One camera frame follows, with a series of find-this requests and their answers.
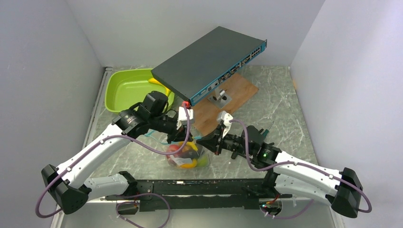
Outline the red toy apple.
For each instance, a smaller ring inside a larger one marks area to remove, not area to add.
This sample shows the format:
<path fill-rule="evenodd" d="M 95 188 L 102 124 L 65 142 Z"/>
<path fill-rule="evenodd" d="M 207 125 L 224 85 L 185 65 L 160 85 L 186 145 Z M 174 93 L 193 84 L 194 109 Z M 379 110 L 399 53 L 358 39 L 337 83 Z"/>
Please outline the red toy apple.
<path fill-rule="evenodd" d="M 177 151 L 177 150 L 179 150 L 179 145 L 177 145 L 177 144 L 171 144 L 170 146 L 168 146 L 168 148 L 167 148 L 167 150 L 166 150 L 166 153 L 172 153 L 172 152 L 175 152 L 175 151 Z M 172 155 L 167 155 L 166 156 L 166 158 L 167 158 L 167 161 L 172 161 L 172 158 L 180 158 L 181 156 L 180 156 L 180 152 L 177 152 L 177 153 L 175 153 L 175 154 L 172 154 Z"/>

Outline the clear zip top bag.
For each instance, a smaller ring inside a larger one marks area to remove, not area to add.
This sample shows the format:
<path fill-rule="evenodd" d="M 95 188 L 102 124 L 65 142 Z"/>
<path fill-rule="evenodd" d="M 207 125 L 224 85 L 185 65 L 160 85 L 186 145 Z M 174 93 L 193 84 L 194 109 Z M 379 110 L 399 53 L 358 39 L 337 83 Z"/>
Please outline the clear zip top bag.
<path fill-rule="evenodd" d="M 165 145 L 166 147 L 165 153 L 176 151 L 183 144 L 183 141 L 172 143 L 160 141 L 154 136 L 152 136 L 154 132 L 155 131 L 152 130 L 149 133 L 145 134 L 144 136 L 151 137 L 160 144 Z M 193 136 L 192 138 L 193 141 L 187 142 L 180 152 L 174 155 L 166 155 L 166 160 L 169 165 L 181 169 L 204 168 L 209 166 L 210 156 L 208 154 L 207 149 L 196 143 L 196 140 L 200 139 L 201 136 Z"/>

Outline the green toy pear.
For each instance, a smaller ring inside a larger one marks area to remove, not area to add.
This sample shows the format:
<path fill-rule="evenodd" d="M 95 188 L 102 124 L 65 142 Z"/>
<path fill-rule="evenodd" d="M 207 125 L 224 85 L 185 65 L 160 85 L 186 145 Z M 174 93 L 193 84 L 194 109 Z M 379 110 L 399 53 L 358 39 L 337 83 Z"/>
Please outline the green toy pear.
<path fill-rule="evenodd" d="M 210 159 L 208 156 L 202 156 L 198 159 L 198 167 L 206 167 L 210 164 Z"/>

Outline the dark brown toy fruit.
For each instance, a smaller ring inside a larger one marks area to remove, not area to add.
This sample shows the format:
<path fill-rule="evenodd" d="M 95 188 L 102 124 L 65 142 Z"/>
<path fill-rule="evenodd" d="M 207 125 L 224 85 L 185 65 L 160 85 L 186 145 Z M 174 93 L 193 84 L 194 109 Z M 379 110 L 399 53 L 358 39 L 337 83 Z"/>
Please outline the dark brown toy fruit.
<path fill-rule="evenodd" d="M 182 153 L 182 158 L 198 159 L 199 154 L 197 151 L 188 150 Z"/>

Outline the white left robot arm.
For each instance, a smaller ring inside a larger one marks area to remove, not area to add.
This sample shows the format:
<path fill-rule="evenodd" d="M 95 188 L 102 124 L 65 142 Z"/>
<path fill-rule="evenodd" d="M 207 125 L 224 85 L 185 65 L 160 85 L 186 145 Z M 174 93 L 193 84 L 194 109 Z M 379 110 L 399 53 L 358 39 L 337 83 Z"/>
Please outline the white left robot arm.
<path fill-rule="evenodd" d="M 78 154 L 58 166 L 47 165 L 41 175 L 45 192 L 56 201 L 59 211 L 72 214 L 88 201 L 109 195 L 129 200 L 136 195 L 137 181 L 128 172 L 91 178 L 91 174 L 115 152 L 149 130 L 167 135 L 167 142 L 187 143 L 192 140 L 191 104 L 184 101 L 175 117 L 167 116 L 168 97 L 161 92 L 148 93 L 142 102 L 121 111 L 106 129 Z"/>

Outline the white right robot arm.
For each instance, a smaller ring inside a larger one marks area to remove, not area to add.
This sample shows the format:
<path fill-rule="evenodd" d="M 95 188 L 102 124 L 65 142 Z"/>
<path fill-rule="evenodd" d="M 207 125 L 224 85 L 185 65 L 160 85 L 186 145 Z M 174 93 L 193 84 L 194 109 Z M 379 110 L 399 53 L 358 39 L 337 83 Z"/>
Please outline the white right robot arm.
<path fill-rule="evenodd" d="M 232 159 L 241 156 L 255 169 L 268 168 L 262 183 L 267 197 L 297 195 L 324 203 L 345 217 L 358 216 L 363 186 L 354 170 L 345 167 L 339 171 L 303 161 L 265 143 L 266 134 L 252 125 L 240 136 L 225 134 L 224 127 L 218 125 L 196 142 L 216 155 L 228 150 Z"/>

